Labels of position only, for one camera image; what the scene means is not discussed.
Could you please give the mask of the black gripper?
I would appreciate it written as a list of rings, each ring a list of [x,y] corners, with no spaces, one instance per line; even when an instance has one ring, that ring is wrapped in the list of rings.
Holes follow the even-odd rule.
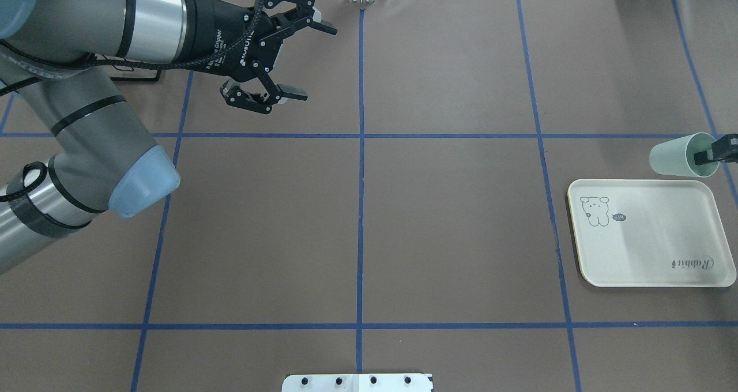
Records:
[[[293,8],[270,16],[282,3]],[[193,71],[229,77],[220,88],[231,107],[271,114],[288,100],[308,100],[302,88],[274,83],[269,70],[288,36],[303,28],[336,35],[337,27],[322,19],[315,0],[255,0],[242,7],[222,0],[193,0]],[[253,66],[258,61],[261,66]],[[250,93],[242,82],[257,79],[264,92]]]

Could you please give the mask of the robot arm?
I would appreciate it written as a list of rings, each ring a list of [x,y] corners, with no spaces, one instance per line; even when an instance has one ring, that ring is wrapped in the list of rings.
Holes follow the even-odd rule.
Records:
[[[106,211],[130,218],[179,187],[106,66],[226,77],[227,105],[268,114],[307,98],[270,77],[303,28],[337,33],[315,0],[2,0],[2,95],[18,93],[62,148],[2,187],[2,272]]]

